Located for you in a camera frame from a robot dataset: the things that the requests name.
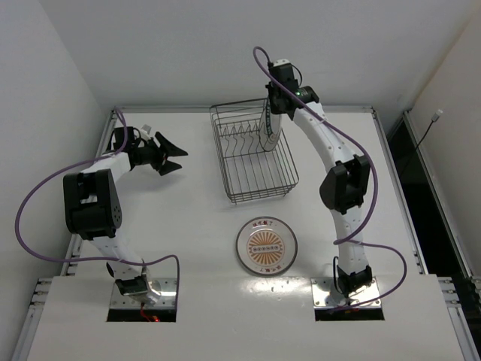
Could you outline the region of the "green rimmed white plate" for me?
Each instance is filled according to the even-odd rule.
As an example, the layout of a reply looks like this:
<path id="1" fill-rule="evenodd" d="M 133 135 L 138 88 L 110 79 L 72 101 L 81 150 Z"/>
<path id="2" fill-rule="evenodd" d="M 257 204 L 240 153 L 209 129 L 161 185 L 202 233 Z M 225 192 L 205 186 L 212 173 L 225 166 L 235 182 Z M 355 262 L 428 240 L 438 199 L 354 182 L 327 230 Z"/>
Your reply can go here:
<path id="1" fill-rule="evenodd" d="M 275 132 L 281 132 L 281 123 L 282 115 L 273 113 L 271 103 L 267 99 L 259 121 L 259 130 L 265 129 L 269 135 Z"/>

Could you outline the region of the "white plate grey pattern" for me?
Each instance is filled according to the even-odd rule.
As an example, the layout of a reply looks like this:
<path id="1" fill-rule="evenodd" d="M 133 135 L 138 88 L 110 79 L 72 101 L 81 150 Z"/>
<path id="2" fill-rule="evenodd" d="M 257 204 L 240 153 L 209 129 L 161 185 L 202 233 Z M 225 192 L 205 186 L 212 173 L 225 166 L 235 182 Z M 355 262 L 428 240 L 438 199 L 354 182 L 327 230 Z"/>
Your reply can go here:
<path id="1" fill-rule="evenodd" d="M 264 152 L 271 152 L 277 146 L 280 132 L 268 134 L 265 129 L 259 130 L 259 143 Z"/>

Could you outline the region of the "orange sunburst plate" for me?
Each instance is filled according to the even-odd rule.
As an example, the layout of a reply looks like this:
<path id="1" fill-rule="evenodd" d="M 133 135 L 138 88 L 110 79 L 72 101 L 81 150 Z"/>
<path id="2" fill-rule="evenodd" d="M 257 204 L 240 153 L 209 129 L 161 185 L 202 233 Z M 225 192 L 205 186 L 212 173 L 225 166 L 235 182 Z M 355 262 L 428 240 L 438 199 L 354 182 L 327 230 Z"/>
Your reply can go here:
<path id="1" fill-rule="evenodd" d="M 292 228 L 275 217 L 257 217 L 245 223 L 235 239 L 238 262 L 252 275 L 276 277 L 287 272 L 298 255 Z"/>

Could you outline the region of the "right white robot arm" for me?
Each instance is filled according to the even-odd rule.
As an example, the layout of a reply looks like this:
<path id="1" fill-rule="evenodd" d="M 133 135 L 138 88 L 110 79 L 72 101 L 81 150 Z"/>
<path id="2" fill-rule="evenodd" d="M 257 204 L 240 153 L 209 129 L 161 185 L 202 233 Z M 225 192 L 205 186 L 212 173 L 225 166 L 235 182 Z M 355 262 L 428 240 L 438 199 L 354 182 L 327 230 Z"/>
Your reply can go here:
<path id="1" fill-rule="evenodd" d="M 298 126 L 319 154 L 326 176 L 319 188 L 320 198 L 330 210 L 338 244 L 337 275 L 334 287 L 348 297 L 372 280 L 365 255 L 362 204 L 368 190 L 371 166 L 327 124 L 319 97 L 309 86 L 301 87 L 288 60 L 268 62 L 269 75 L 275 78 L 266 86 L 272 114 L 285 114 Z"/>

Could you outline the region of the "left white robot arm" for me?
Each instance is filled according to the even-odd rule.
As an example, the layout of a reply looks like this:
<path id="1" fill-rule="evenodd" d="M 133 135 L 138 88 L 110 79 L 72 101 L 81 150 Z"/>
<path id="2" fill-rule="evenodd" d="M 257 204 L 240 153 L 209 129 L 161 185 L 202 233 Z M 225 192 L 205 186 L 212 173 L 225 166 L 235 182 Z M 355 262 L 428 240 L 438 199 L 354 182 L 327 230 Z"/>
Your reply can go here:
<path id="1" fill-rule="evenodd" d="M 99 161 L 63 178 L 65 222 L 68 230 L 89 241 L 101 253 L 122 296 L 144 305 L 156 304 L 160 284 L 150 277 L 147 264 L 128 245 L 121 232 L 123 212 L 116 182 L 137 166 L 149 165 L 165 176 L 180 170 L 174 157 L 187 152 L 150 127 L 113 130 L 107 151 Z"/>

